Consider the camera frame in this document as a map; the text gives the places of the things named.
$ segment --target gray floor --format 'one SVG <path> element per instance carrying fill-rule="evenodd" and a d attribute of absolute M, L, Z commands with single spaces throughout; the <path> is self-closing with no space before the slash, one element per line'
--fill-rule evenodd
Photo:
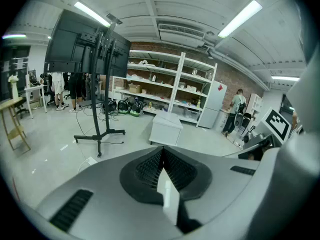
<path fill-rule="evenodd" d="M 15 196 L 18 194 L 20 201 L 32 208 L 35 208 L 52 190 L 74 177 L 85 158 L 93 157 L 99 162 L 150 147 L 148 139 L 153 114 L 145 113 L 140 117 L 127 114 L 117 116 L 118 121 L 111 120 L 111 128 L 125 129 L 126 135 L 112 134 L 104 137 L 102 141 L 113 143 L 124 141 L 124 144 L 102 143 L 102 158 L 97 158 L 95 141 L 79 140 L 77 144 L 73 137 L 82 135 L 77 119 L 86 135 L 95 134 L 92 116 L 85 115 L 83 111 L 79 111 L 77 115 L 69 113 L 69 107 L 56 111 L 53 104 L 47 107 L 47 113 L 43 108 L 33 110 L 32 113 L 33 119 L 29 114 L 24 114 L 20 120 L 31 147 L 30 151 L 23 154 L 27 148 L 20 137 L 12 141 L 13 147 L 16 148 L 12 151 L 3 126 L 0 131 L 2 175 L 13 194 Z M 85 113 L 92 115 L 92 110 L 87 108 Z M 8 128 L 12 129 L 13 123 L 8 110 L 5 111 L 5 118 L 9 124 Z M 195 124 L 184 122 L 182 125 L 183 131 L 178 141 L 178 146 L 181 148 L 214 156 L 225 156 L 239 151 L 238 147 L 212 129 L 195 127 Z M 100 121 L 99 126 L 100 131 L 104 132 L 106 123 Z M 80 171 L 88 166 L 87 163 L 82 164 Z"/>

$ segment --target rolling stand base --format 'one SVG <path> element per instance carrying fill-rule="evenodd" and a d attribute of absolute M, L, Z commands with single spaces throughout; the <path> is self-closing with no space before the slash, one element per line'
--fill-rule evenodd
<path fill-rule="evenodd" d="M 78 140 L 92 140 L 98 142 L 98 155 L 97 158 L 101 157 L 101 140 L 104 136 L 108 134 L 123 134 L 126 135 L 125 130 L 115 130 L 115 129 L 108 129 L 100 136 L 98 135 L 92 135 L 92 136 L 83 136 L 83 135 L 74 135 L 75 142 L 78 143 Z"/>

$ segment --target ceiling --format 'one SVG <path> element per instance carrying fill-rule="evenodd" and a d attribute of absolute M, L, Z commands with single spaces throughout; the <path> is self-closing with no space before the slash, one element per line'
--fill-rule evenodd
<path fill-rule="evenodd" d="M 7 31 L 25 33 L 27 39 L 12 44 L 47 45 L 63 9 L 84 15 L 73 6 L 77 1 L 101 16 L 111 13 L 120 19 L 123 24 L 115 30 L 130 41 L 170 43 L 161 38 L 159 23 L 204 32 L 204 45 L 193 49 L 223 55 L 265 89 L 289 89 L 292 81 L 274 81 L 271 76 L 299 77 L 306 67 L 292 0 L 256 0 L 263 9 L 225 39 L 218 33 L 251 0 L 30 0 Z"/>

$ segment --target air conditioning vent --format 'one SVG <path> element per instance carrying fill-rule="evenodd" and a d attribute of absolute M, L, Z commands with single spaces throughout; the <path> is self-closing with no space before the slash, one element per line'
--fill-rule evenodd
<path fill-rule="evenodd" d="M 78 190 L 65 205 L 52 217 L 50 222 L 62 231 L 67 232 L 85 208 L 93 193 Z"/>
<path fill-rule="evenodd" d="M 171 32 L 171 33 L 176 33 L 184 36 L 189 36 L 199 40 L 205 37 L 204 32 L 201 32 L 192 28 L 184 27 L 184 26 L 178 26 L 178 25 L 169 25 L 169 24 L 161 23 L 159 24 L 159 30 L 163 32 Z"/>

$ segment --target table leg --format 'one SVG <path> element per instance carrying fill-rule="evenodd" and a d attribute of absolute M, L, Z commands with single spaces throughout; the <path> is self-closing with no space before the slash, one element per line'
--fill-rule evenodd
<path fill-rule="evenodd" d="M 28 105 L 30 117 L 31 117 L 31 118 L 34 118 L 34 116 L 32 115 L 32 112 L 31 112 L 31 107 L 30 107 L 30 92 L 26 91 L 26 92 L 25 92 L 25 97 L 26 97 L 26 103 L 27 103 L 27 105 Z"/>
<path fill-rule="evenodd" d="M 16 121 L 17 121 L 18 124 L 20 125 L 20 122 L 19 122 L 19 118 L 18 118 L 18 116 L 17 116 L 16 109 L 15 109 L 14 107 L 13 107 L 12 109 L 13 109 L 13 112 L 14 112 L 14 115 L 15 115 L 15 118 L 16 118 Z"/>
<path fill-rule="evenodd" d="M 12 121 L 13 121 L 14 127 L 16 128 L 16 130 L 18 131 L 18 133 L 20 134 L 23 142 L 26 144 L 26 146 L 28 147 L 28 149 L 31 150 L 31 148 L 29 147 L 29 145 L 28 145 L 25 137 L 22 135 L 22 133 L 21 133 L 20 130 L 19 130 L 19 127 L 18 127 L 18 125 L 17 125 L 17 122 L 16 122 L 16 120 L 15 120 L 13 114 L 12 114 L 11 107 L 8 107 L 8 109 L 9 109 L 10 116 L 11 116 L 11 119 L 12 119 Z"/>
<path fill-rule="evenodd" d="M 5 134 L 6 134 L 6 137 L 10 143 L 10 146 L 12 148 L 12 150 L 15 150 L 14 147 L 12 146 L 12 143 L 11 143 L 11 140 L 8 138 L 8 130 L 7 130 L 7 126 L 6 126 L 6 122 L 5 122 L 5 117 L 4 117 L 4 111 L 1 110 L 1 116 L 2 116 L 2 122 L 3 122 L 3 126 L 4 126 L 4 131 L 5 131 Z"/>
<path fill-rule="evenodd" d="M 46 107 L 46 99 L 45 99 L 45 92 L 44 92 L 44 88 L 41 88 L 42 90 L 42 100 L 43 100 L 43 106 L 44 106 L 44 111 L 47 113 L 47 107 Z"/>

